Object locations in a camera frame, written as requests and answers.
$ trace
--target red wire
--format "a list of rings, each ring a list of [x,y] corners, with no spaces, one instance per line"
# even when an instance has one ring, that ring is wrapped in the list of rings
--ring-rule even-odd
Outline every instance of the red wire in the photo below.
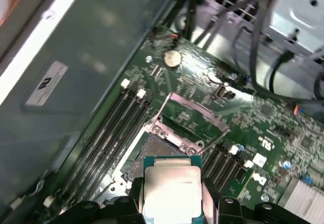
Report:
[[[179,35],[177,35],[177,34],[171,34],[170,37],[171,37],[171,38],[178,38]]]

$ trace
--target blue capacitor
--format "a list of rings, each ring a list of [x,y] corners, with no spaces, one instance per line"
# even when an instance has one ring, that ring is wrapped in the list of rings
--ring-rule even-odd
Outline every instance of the blue capacitor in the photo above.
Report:
[[[244,146],[242,146],[242,145],[240,145],[240,144],[238,144],[238,145],[236,145],[236,146],[238,147],[238,150],[239,150],[240,152],[244,151]]]
[[[285,170],[290,170],[292,168],[292,163],[290,161],[284,161],[283,164],[282,164],[282,167]]]
[[[308,175],[302,177],[302,182],[304,182],[307,185],[313,185],[313,179]]]

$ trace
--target screw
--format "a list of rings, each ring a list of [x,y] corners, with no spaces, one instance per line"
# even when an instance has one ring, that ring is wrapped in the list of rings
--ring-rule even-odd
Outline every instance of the screw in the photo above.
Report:
[[[232,199],[230,199],[230,198],[226,198],[225,202],[228,203],[228,204],[233,204],[234,203],[234,201]]]
[[[147,63],[152,62],[152,60],[153,60],[153,57],[152,57],[152,56],[147,56],[146,59],[145,59],[145,61],[146,61]]]
[[[91,204],[88,204],[88,205],[86,205],[86,206],[84,207],[84,209],[91,209],[91,208],[93,208],[93,205],[91,205]]]
[[[229,75],[229,79],[235,81],[235,80],[238,79],[238,75],[237,75],[236,73],[231,73],[231,74]]]
[[[160,127],[155,125],[155,126],[153,126],[152,133],[157,135],[160,133],[160,130],[161,130]]]
[[[192,155],[194,155],[195,154],[195,150],[194,149],[188,149],[187,150],[187,155],[188,156],[192,156]]]
[[[266,210],[271,210],[272,209],[272,206],[271,205],[268,205],[268,204],[263,204],[262,207]]]
[[[199,147],[204,147],[204,142],[202,140],[199,140],[196,142],[196,145]]]
[[[234,19],[233,19],[233,18],[229,18],[229,19],[227,20],[227,22],[228,22],[229,24],[233,24],[233,23],[234,23]]]
[[[261,196],[261,200],[262,200],[263,202],[268,202],[268,201],[269,201],[269,196],[266,195],[266,194],[263,194],[263,195]]]
[[[127,202],[128,202],[128,197],[121,197],[121,198],[119,199],[119,201],[120,201],[121,203],[127,203]]]
[[[53,20],[54,18],[55,18],[55,12],[52,10],[47,10],[42,14],[42,19]]]

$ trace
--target silver heatsink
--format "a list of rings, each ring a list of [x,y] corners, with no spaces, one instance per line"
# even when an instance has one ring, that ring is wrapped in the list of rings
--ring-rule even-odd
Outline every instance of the silver heatsink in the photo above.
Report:
[[[289,183],[278,205],[311,224],[324,223],[323,192],[296,178]]]

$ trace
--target sticker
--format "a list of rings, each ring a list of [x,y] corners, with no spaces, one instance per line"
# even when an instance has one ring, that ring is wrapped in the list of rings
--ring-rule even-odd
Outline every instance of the sticker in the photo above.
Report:
[[[55,61],[50,66],[45,76],[41,79],[30,98],[27,100],[26,105],[43,106],[56,85],[61,80],[67,68],[68,66],[64,65],[63,63]]]
[[[267,158],[262,156],[259,153],[255,154],[255,157],[252,160],[252,162],[254,162],[259,167],[263,167],[266,161],[267,161]]]

